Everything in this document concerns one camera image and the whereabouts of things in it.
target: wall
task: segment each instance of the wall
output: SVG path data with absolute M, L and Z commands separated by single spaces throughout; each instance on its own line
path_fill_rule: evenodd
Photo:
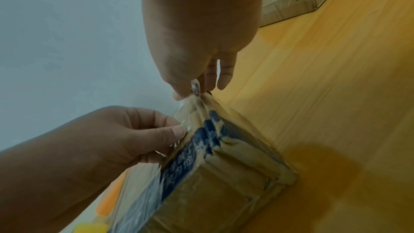
M 140 0 L 0 0 L 0 150 L 108 105 L 171 114 L 171 93 Z

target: wood grain surface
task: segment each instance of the wood grain surface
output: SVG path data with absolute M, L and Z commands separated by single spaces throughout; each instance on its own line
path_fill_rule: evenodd
M 243 232 L 414 232 L 414 0 L 327 0 L 261 28 L 213 94 L 300 175 Z

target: left hand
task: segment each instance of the left hand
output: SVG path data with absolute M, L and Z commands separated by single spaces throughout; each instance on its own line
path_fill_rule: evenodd
M 125 169 L 160 162 L 185 128 L 154 110 L 106 107 L 0 153 L 0 232 L 59 232 Z

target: hand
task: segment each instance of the hand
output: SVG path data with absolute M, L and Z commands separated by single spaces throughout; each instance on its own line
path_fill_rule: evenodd
M 161 77 L 181 100 L 198 79 L 201 91 L 231 81 L 237 52 L 253 39 L 262 0 L 142 0 L 148 45 Z
M 0 232 L 59 232 L 126 168 L 156 163 L 185 128 L 154 110 L 106 107 L 0 153 Z

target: wooden table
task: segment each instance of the wooden table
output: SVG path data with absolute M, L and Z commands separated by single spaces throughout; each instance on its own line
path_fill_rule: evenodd
M 261 28 L 214 95 L 301 177 L 243 232 L 414 232 L 414 0 L 328 0 Z

